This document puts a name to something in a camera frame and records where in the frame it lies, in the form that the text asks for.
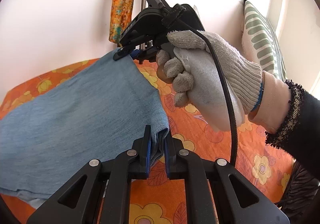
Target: orange floral fabric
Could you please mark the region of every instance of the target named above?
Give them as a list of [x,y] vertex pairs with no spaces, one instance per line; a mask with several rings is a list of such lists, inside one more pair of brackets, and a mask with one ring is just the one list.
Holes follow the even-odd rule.
[[131,22],[133,0],[112,0],[109,41],[119,43],[122,31]]
[[[17,106],[42,95],[87,68],[96,60],[66,66],[35,77],[10,90],[0,106],[0,119]],[[167,113],[173,137],[180,139],[185,148],[202,158],[229,159],[230,132],[213,132],[205,118],[193,105],[174,106],[174,90],[156,75],[156,63],[136,62],[144,77],[159,90]],[[238,157],[236,168],[271,201],[279,201],[292,170],[292,158],[283,150],[265,146],[265,129],[245,119],[238,127]],[[2,196],[21,223],[26,223],[34,211],[18,198]],[[130,224],[183,224],[187,223],[183,180],[169,180],[161,158],[150,170],[147,180],[132,183],[130,199]]]

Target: pink sleeve cuff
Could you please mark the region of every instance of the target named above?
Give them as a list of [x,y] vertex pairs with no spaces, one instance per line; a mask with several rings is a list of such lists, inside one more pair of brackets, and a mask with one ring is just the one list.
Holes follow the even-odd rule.
[[248,114],[248,119],[263,126],[267,132],[275,134],[289,111],[291,92],[287,84],[263,71],[264,91],[258,113],[255,117]]

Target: denim fabric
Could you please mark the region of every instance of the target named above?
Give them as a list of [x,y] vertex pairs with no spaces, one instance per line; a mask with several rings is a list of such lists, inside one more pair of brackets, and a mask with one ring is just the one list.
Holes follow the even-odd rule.
[[106,54],[0,121],[0,192],[47,199],[93,158],[115,158],[151,125],[154,163],[169,131],[159,92],[130,56]]

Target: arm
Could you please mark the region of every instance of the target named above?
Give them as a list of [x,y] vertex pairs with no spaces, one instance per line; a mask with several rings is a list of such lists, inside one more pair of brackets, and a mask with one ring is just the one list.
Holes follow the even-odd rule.
[[267,130],[267,145],[287,151],[320,179],[320,101],[300,85],[263,74],[262,102],[248,119]]

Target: pillow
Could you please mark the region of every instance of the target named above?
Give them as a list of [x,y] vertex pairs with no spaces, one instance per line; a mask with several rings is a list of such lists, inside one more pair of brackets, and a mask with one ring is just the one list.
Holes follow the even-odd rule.
[[284,61],[275,31],[269,20],[247,0],[244,3],[242,46],[247,60],[285,81]]

